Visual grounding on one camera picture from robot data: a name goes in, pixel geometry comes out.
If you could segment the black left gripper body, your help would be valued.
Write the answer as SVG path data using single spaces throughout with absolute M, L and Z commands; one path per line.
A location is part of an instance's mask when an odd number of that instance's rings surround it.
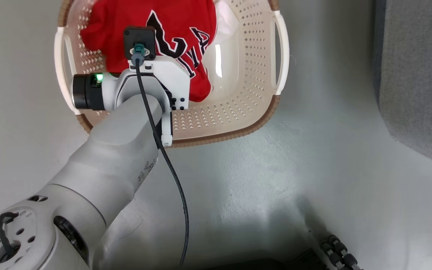
M 157 97 L 161 109 L 162 116 L 157 124 L 158 135 L 163 147 L 171 147 L 173 145 L 173 96 L 168 89 L 162 85 L 161 90 L 158 90 Z

